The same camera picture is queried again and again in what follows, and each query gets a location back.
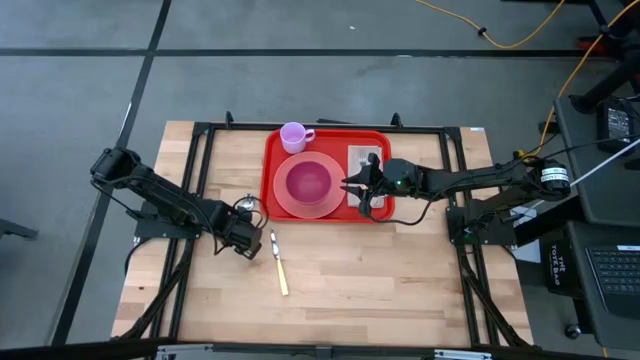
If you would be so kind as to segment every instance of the yellow cable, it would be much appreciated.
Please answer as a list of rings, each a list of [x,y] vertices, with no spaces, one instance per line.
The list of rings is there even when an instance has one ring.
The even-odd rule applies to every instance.
[[[489,35],[487,35],[487,32],[484,31],[482,33],[482,36],[485,37],[485,39],[487,39],[493,46],[499,48],[499,49],[513,49],[516,48],[524,43],[526,43],[527,41],[531,40],[534,36],[536,36],[536,34],[538,32],[540,32],[540,30],[542,30],[543,27],[545,27],[545,25],[547,25],[547,23],[549,22],[549,20],[551,20],[551,18],[553,18],[553,16],[558,12],[558,10],[560,10],[560,8],[562,7],[562,5],[565,3],[566,0],[561,0],[558,5],[556,6],[555,9],[553,9],[553,11],[551,12],[551,14],[549,14],[549,16],[547,16],[546,19],[544,19],[544,21],[542,23],[540,23],[540,25],[538,26],[538,28],[536,28],[531,34],[529,34],[529,36],[527,36],[526,38],[518,41],[515,44],[511,44],[511,45],[501,45],[498,44],[497,42],[495,42],[491,37],[489,37]],[[445,13],[447,15],[453,16],[455,18],[458,18],[464,22],[466,22],[467,24],[473,26],[476,30],[480,30],[482,29],[478,24],[474,23],[473,21],[471,21],[470,19],[462,16],[462,15],[458,15],[454,12],[451,12],[449,10],[445,10],[443,8],[437,7],[435,5],[429,4],[428,2],[422,1],[422,0],[416,0],[416,2],[424,5],[424,6],[428,6],[434,10],[440,11],[442,13]]]
[[[624,15],[624,13],[629,11],[629,9],[631,9],[638,2],[640,2],[640,0],[634,0],[631,4],[627,5],[624,9],[622,9],[622,11],[620,11],[618,13],[618,15],[616,15],[613,18],[613,20],[611,20],[611,22],[609,23],[608,26],[611,27],[613,24],[615,24],[622,17],[622,15]],[[578,66],[576,66],[576,68],[573,70],[571,75],[569,75],[569,78],[567,79],[567,81],[565,81],[564,85],[562,85],[562,88],[560,89],[560,92],[558,93],[558,97],[562,96],[562,94],[564,94],[565,90],[567,90],[567,87],[569,87],[569,84],[571,83],[573,78],[576,76],[576,74],[578,73],[578,71],[580,70],[582,65],[584,65],[585,61],[587,60],[587,57],[589,57],[589,54],[591,54],[591,51],[593,51],[593,49],[600,42],[600,40],[602,40],[602,35],[598,35],[598,37],[593,42],[593,44],[591,44],[591,46],[589,47],[587,52],[584,53],[584,56],[582,56],[582,59],[578,63]],[[555,111],[555,107],[552,106],[551,110],[549,111],[549,116],[547,116],[547,121],[544,124],[544,129],[542,130],[542,136],[540,137],[540,144],[539,144],[538,148],[536,149],[536,151],[531,152],[529,154],[525,154],[523,157],[526,158],[526,157],[536,156],[536,155],[538,155],[540,153],[540,150],[542,149],[542,144],[544,143],[544,137],[547,135],[547,130],[549,129],[549,124],[551,123],[551,119],[553,118],[553,112],[554,111]]]

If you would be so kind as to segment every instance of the wooden table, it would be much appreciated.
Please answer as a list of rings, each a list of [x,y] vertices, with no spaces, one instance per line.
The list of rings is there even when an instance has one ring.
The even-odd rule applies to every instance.
[[[192,128],[192,122],[168,122],[160,144],[155,169],[176,184],[182,179]],[[461,132],[468,168],[491,165],[484,130]],[[247,193],[259,194],[268,134],[216,131],[205,198],[233,203]],[[442,168],[437,136],[387,136],[394,157]],[[455,159],[452,144],[449,149]],[[476,191],[474,197],[494,193]],[[469,346],[460,275],[445,225],[447,204],[434,203],[424,221],[413,227],[271,222],[266,229],[273,227],[278,234],[288,297],[280,294],[268,231],[262,237],[265,246],[253,261],[231,250],[214,258],[213,240],[206,234],[196,242],[179,340]],[[424,206],[424,201],[398,198],[393,218],[414,220]],[[113,335],[129,329],[156,295],[167,244],[166,239],[151,240],[133,256]],[[484,246],[484,256],[495,303],[520,336],[531,342],[513,259],[497,246]],[[481,306],[475,302],[486,342]],[[172,308],[170,299],[162,334],[168,332]]]

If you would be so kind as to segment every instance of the purple cup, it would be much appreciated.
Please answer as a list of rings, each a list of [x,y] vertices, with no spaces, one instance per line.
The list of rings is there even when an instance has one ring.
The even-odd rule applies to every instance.
[[[297,154],[304,150],[308,142],[316,138],[316,132],[312,129],[306,130],[302,124],[296,122],[286,123],[280,129],[280,140],[282,147],[289,154]]]
[[[331,174],[323,165],[305,161],[295,165],[286,179],[287,191],[297,202],[313,205],[324,200],[331,190]]]

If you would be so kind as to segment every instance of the knife handle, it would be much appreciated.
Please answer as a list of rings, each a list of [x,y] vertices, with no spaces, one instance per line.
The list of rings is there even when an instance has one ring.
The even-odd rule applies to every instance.
[[[284,277],[284,269],[282,268],[282,261],[276,260],[278,263],[278,278],[280,279],[280,290],[282,290],[282,296],[289,295],[289,287],[287,286],[287,279]]]

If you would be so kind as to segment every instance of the pink plate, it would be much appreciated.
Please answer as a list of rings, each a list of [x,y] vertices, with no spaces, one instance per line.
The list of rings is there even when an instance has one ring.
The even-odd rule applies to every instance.
[[[344,171],[333,158],[307,151],[282,162],[273,178],[273,190],[276,200],[289,214],[317,219],[340,206],[345,196],[340,189],[342,179]]]

